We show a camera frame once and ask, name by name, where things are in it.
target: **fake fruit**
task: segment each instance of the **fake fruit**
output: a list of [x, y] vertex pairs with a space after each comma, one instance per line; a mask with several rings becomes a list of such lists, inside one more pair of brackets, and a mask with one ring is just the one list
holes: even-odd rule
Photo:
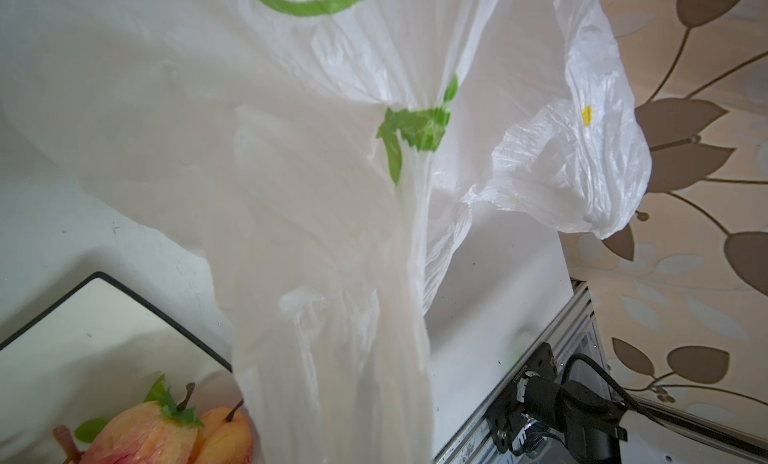
[[78, 451], [65, 426], [54, 429], [54, 438], [75, 464], [187, 464], [203, 423], [194, 408], [187, 409], [194, 383], [178, 405], [165, 389], [164, 376], [154, 383], [138, 406], [114, 417], [96, 435], [85, 453]]
[[190, 464], [250, 464], [254, 435], [243, 412], [219, 407], [200, 417], [205, 427], [197, 434]]
[[168, 418], [158, 402], [143, 402], [112, 419], [99, 432], [80, 464], [124, 462], [184, 464], [198, 426]]

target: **floral wallpaper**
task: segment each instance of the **floral wallpaper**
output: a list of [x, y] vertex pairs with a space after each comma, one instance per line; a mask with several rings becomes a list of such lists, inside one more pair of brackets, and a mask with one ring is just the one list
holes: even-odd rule
[[602, 0], [653, 160], [626, 228], [562, 235], [610, 372], [768, 442], [768, 0]]

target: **black cable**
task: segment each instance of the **black cable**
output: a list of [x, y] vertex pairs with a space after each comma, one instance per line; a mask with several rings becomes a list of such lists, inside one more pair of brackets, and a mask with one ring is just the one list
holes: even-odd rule
[[643, 406], [641, 406], [638, 401], [634, 400], [634, 397], [629, 395], [629, 392], [624, 390], [621, 385], [614, 380], [613, 377], [610, 376], [607, 372], [605, 372], [605, 369], [600, 367], [600, 364], [594, 362], [594, 359], [592, 359], [590, 356], [587, 356], [585, 354], [573, 354], [571, 357], [568, 358], [568, 362], [565, 363], [565, 367], [563, 368], [563, 379], [562, 384], [565, 382], [568, 382], [571, 379], [571, 368], [573, 367], [573, 364], [580, 360], [583, 363], [586, 363], [588, 366], [590, 366], [594, 372], [598, 373], [598, 375], [603, 378], [603, 380], [610, 386], [611, 389], [616, 391], [621, 396], [621, 399], [624, 400], [624, 402], [632, 408], [633, 411], [636, 411], [638, 414], [641, 414], [643, 416], [648, 417], [648, 419], [652, 420], [653, 422], [656, 422], [658, 425], [662, 426], [663, 424], [659, 422], [658, 419], [656, 419], [655, 416], [653, 416], [650, 412], [645, 410]]
[[560, 442], [565, 449], [568, 448], [568, 446], [565, 445], [565, 442], [563, 442], [563, 440], [560, 439], [560, 436], [558, 436], [557, 434], [553, 434], [552, 432], [546, 432], [546, 431], [531, 432], [530, 434], [528, 434], [528, 437], [548, 437], [549, 439], [554, 439]]
[[515, 457], [520, 457], [523, 454], [527, 454], [528, 452], [532, 452], [536, 450], [536, 448], [538, 447], [539, 444], [542, 443], [542, 439], [544, 438], [554, 439], [560, 442], [566, 450], [568, 449], [568, 446], [565, 445], [565, 442], [563, 442], [563, 440], [560, 439], [560, 436], [558, 436], [557, 434], [553, 434], [552, 432], [546, 432], [546, 431], [534, 431], [526, 435], [522, 446], [520, 446], [520, 449], [516, 451], [511, 450], [512, 455]]

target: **apple stem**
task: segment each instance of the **apple stem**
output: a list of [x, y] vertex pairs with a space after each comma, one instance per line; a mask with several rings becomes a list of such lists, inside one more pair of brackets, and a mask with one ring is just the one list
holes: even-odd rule
[[62, 450], [67, 454], [67, 460], [64, 464], [74, 462], [78, 464], [83, 456], [83, 453], [78, 450], [78, 447], [72, 440], [72, 433], [67, 426], [59, 426], [53, 429], [53, 438], [58, 442]]
[[226, 415], [225, 421], [232, 422], [232, 420], [235, 418], [235, 412], [240, 408], [240, 406], [243, 405], [243, 400], [240, 400], [240, 402], [237, 402], [237, 405], [232, 409], [232, 412]]
[[192, 392], [194, 392], [194, 382], [187, 384], [187, 397], [185, 397], [184, 400], [179, 402], [179, 405], [176, 406], [177, 411], [181, 412], [187, 409], [187, 403], [189, 403], [190, 397], [192, 397]]

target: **black picture frame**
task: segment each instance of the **black picture frame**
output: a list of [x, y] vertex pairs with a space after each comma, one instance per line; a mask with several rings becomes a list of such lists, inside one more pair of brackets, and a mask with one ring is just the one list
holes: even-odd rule
[[174, 329], [176, 329], [181, 335], [186, 337], [189, 341], [192, 342], [192, 344], [195, 344], [197, 347], [200, 347], [208, 356], [213, 358], [217, 363], [220, 363], [226, 370], [229, 372], [232, 372], [232, 365], [228, 362], [226, 362], [225, 358], [220, 356], [216, 353], [213, 349], [211, 349], [206, 343], [201, 341], [200, 339], [197, 339], [197, 337], [192, 334], [190, 331], [185, 329], [182, 325], [178, 324], [175, 320], [171, 319], [166, 313], [152, 305], [149, 301], [147, 301], [144, 297], [136, 294], [133, 290], [129, 289], [127, 286], [124, 286], [120, 281], [115, 279], [114, 277], [111, 277], [109, 274], [104, 272], [94, 272], [90, 276], [88, 276], [84, 281], [82, 281], [80, 284], [75, 286], [72, 290], [70, 290], [68, 293], [66, 293], [61, 299], [57, 300], [53, 305], [49, 306], [46, 310], [42, 311], [40, 314], [36, 315], [34, 319], [29, 321], [28, 323], [24, 324], [24, 326], [17, 330], [13, 335], [8, 337], [6, 340], [4, 340], [2, 343], [0, 343], [0, 351], [5, 349], [10, 343], [12, 343], [14, 340], [18, 339], [18, 337], [28, 330], [30, 330], [35, 324], [39, 323], [41, 320], [45, 318], [46, 315], [49, 315], [51, 312], [53, 312], [57, 307], [62, 305], [64, 302], [67, 301], [70, 297], [74, 295], [74, 293], [78, 292], [80, 289], [82, 289], [86, 284], [90, 283], [91, 280], [94, 279], [102, 279], [106, 283], [110, 284], [111, 286], [115, 287], [116, 289], [120, 290], [120, 292], [128, 295], [131, 299], [135, 300], [139, 304], [146, 307], [151, 313], [156, 315], [157, 317], [160, 317], [163, 321], [165, 321], [166, 324], [170, 325]]

